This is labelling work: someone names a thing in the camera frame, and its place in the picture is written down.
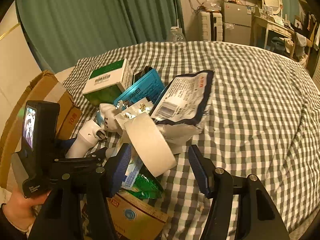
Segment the person's left hand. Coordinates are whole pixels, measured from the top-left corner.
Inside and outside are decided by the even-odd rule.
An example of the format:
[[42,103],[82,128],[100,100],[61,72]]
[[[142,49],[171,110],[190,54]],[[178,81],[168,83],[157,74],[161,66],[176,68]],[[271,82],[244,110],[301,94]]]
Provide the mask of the person's left hand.
[[15,186],[9,201],[3,206],[6,219],[16,228],[22,231],[28,230],[35,221],[33,207],[42,205],[48,194],[50,191],[34,198],[25,198],[20,189]]

